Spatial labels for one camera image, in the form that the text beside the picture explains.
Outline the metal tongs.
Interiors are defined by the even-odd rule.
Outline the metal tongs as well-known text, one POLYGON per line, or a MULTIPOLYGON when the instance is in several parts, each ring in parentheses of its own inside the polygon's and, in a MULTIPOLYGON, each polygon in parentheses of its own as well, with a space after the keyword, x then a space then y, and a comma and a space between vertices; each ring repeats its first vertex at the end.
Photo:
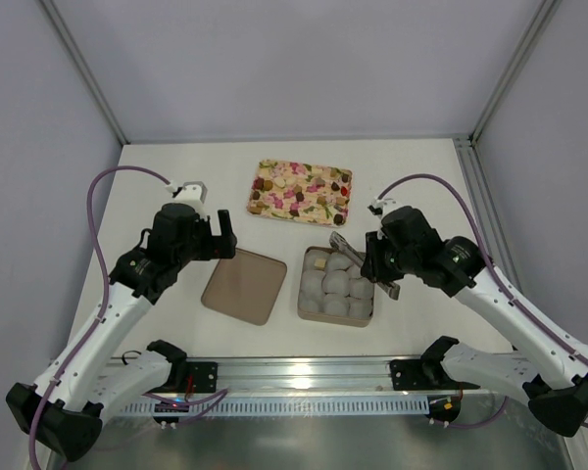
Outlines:
MULTIPOLYGON (((337 231, 331 232, 329 236, 329 245, 333 250, 346 256, 357 268, 361 268, 364 265, 365 255, 356 251, 337 231)), ((379 287, 391 300, 397 301, 399 299, 400 286, 398 284, 394 282, 375 282, 375 285, 379 287)))

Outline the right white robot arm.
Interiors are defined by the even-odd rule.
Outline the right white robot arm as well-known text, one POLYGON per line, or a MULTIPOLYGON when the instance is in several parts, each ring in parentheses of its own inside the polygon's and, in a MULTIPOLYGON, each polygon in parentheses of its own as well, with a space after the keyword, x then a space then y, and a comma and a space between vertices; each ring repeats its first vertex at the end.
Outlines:
POLYGON ((477 313, 514 347, 489 353, 442 336, 420 357, 424 375, 436 385, 504 395, 550 431, 575 436, 588 418, 588 346, 529 302, 473 241, 442 239, 411 206, 387 200, 368 209, 380 224, 366 235, 366 279, 390 283, 412 275, 477 313))

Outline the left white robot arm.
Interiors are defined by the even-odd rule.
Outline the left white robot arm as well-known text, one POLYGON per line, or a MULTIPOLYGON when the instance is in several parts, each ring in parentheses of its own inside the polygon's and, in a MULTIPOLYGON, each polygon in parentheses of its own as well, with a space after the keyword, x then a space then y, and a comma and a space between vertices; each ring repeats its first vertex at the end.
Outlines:
POLYGON ((237 244, 229 212, 218 212, 220 234, 208 218, 168 203, 142 231, 139 243, 119 257, 103 295, 86 322, 32 384, 16 383, 6 403, 28 449, 42 444, 68 462, 85 456, 104 425, 129 402, 151 391, 173 392, 189 376, 186 353, 163 340, 112 376, 102 371, 133 327, 174 285, 191 261, 232 259, 237 244))

